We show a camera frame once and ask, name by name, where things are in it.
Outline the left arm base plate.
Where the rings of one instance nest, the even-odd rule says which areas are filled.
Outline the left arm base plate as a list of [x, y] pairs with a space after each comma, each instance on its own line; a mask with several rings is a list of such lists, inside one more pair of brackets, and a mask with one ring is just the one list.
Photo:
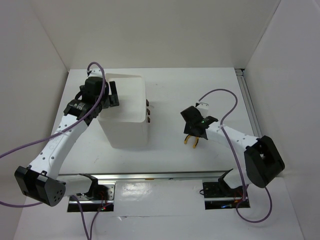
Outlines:
[[83, 190], [78, 183], [67, 183], [65, 195], [68, 197], [67, 212], [79, 213], [80, 207], [72, 197], [79, 201], [84, 213], [96, 213], [100, 208], [102, 212], [113, 212], [115, 205], [116, 181], [98, 180], [98, 186], [93, 193], [80, 192]]

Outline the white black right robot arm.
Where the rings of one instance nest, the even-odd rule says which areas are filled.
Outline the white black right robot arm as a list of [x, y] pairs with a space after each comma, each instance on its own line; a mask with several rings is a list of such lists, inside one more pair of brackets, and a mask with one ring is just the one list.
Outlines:
[[221, 124], [217, 118], [203, 116], [203, 109], [190, 106], [180, 114], [185, 121], [184, 134], [202, 138], [231, 149], [237, 157], [236, 167], [218, 179], [218, 190], [230, 196], [235, 189], [254, 185], [265, 188], [285, 169], [285, 163], [273, 140], [264, 135], [251, 136]]

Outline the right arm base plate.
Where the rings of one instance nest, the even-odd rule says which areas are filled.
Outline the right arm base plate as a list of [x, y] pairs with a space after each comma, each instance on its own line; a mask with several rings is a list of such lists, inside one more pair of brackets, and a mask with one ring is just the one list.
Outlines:
[[199, 194], [204, 197], [205, 210], [235, 209], [243, 200], [243, 187], [223, 188], [219, 182], [203, 182]]

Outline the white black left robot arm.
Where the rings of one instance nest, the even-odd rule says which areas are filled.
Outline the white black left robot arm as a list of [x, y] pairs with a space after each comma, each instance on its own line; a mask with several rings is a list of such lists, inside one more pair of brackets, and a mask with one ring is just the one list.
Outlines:
[[21, 192], [48, 206], [56, 206], [63, 197], [83, 195], [88, 200], [102, 197], [106, 200], [109, 189], [87, 173], [60, 176], [64, 160], [77, 139], [86, 131], [99, 113], [119, 106], [116, 83], [104, 82], [91, 76], [80, 86], [79, 93], [71, 100], [56, 129], [56, 137], [50, 139], [40, 154], [27, 166], [19, 166], [14, 176]]

